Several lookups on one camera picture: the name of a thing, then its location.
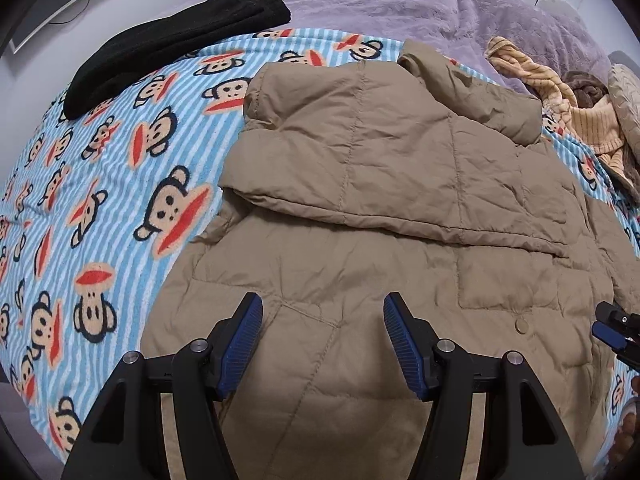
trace pile of clothes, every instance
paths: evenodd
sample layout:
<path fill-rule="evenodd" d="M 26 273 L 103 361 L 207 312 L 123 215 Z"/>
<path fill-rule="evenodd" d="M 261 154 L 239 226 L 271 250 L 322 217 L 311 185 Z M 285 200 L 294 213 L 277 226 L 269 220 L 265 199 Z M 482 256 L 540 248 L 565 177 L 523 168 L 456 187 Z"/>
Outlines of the pile of clothes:
<path fill-rule="evenodd" d="M 591 147 L 633 205 L 640 205 L 640 150 L 634 149 L 640 146 L 640 139 L 636 139 L 634 128 L 620 126 L 619 112 L 605 84 L 596 76 L 575 70 L 560 77 L 501 36 L 490 40 L 485 56 L 498 72 L 515 76 L 528 85 L 543 107 L 551 111 L 556 123 Z M 610 81 L 618 77 L 619 67 L 611 69 Z"/>

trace bed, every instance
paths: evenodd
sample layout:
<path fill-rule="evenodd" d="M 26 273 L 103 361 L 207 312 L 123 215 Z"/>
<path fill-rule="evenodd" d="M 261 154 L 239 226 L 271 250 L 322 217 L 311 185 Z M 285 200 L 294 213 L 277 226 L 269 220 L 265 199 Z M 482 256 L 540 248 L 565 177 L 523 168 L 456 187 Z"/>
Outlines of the bed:
<path fill-rule="evenodd" d="M 64 438 L 77 434 L 120 357 L 140 348 L 145 320 L 180 251 L 205 229 L 222 201 L 216 184 L 242 128 L 241 103 L 225 104 L 216 94 L 216 86 L 231 81 L 225 74 L 188 80 L 181 75 L 205 75 L 202 70 L 211 63 L 236 59 L 243 72 L 233 82 L 239 82 L 265 62 L 285 60 L 286 53 L 328 66 L 361 59 L 336 47 L 349 41 L 376 47 L 374 59 L 393 61 L 401 42 L 410 38 L 434 46 L 473 76 L 526 93 L 519 80 L 504 78 L 484 58 L 488 41 L 500 35 L 558 73 L 583 70 L 607 79 L 606 54 L 578 23 L 519 0 L 284 2 L 292 15 L 285 27 L 190 53 L 77 121 L 62 114 L 62 91 L 12 171 L 0 203 L 0 301 L 10 320 L 0 364 L 25 400 L 33 427 L 59 460 L 70 451 Z M 166 81 L 162 95 L 144 97 L 143 89 L 157 75 Z M 143 142 L 155 126 L 166 129 L 159 148 Z M 582 190 L 609 204 L 640 256 L 640 212 L 614 189 L 593 152 L 551 129 L 542 133 Z M 576 159 L 585 157 L 594 160 L 595 189 L 580 178 Z M 175 175 L 190 199 L 190 215 L 172 237 L 156 235 L 146 222 L 149 197 Z M 83 314 L 87 306 L 93 309 L 90 316 Z M 53 343 L 42 339 L 43 331 Z M 610 428 L 631 396 L 631 379 L 616 364 Z M 621 382 L 625 393 L 614 396 Z M 72 428 L 61 434 L 56 421 L 65 416 Z"/>

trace wall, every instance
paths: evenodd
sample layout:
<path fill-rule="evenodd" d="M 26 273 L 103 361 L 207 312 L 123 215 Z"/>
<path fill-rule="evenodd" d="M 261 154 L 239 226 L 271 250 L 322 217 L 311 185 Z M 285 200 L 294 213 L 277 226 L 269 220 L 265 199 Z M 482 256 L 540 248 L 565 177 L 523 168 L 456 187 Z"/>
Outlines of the wall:
<path fill-rule="evenodd" d="M 0 186 L 51 99 L 105 41 L 186 0 L 90 0 L 68 25 L 46 25 L 16 54 L 0 58 Z M 56 17 L 64 21 L 85 0 Z"/>

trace black folded garment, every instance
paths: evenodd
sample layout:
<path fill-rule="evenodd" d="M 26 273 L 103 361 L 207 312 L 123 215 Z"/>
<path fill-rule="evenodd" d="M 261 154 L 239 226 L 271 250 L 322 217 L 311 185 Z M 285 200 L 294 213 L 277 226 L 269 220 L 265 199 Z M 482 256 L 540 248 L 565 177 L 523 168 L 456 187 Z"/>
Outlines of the black folded garment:
<path fill-rule="evenodd" d="M 124 30 L 76 72 L 64 112 L 77 119 L 180 56 L 237 34 L 289 23 L 282 0 L 207 0 L 173 16 Z"/>

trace brown puffer jacket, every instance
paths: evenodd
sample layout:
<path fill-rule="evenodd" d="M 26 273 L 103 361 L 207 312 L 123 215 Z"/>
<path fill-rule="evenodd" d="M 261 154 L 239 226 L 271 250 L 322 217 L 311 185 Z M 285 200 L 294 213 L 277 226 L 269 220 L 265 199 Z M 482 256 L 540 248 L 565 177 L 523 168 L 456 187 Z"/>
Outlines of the brown puffer jacket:
<path fill-rule="evenodd" d="M 244 113 L 222 209 L 178 258 L 142 339 L 146 356 L 175 352 L 261 295 L 257 350 L 220 414 L 239 477 L 407 478 L 429 405 L 385 331 L 393 290 L 469 352 L 522 352 L 588 468 L 612 362 L 590 337 L 594 306 L 638 304 L 640 264 L 540 140 L 540 103 L 407 41 L 398 64 L 267 64 Z M 180 478 L 170 428 L 166 443 Z"/>

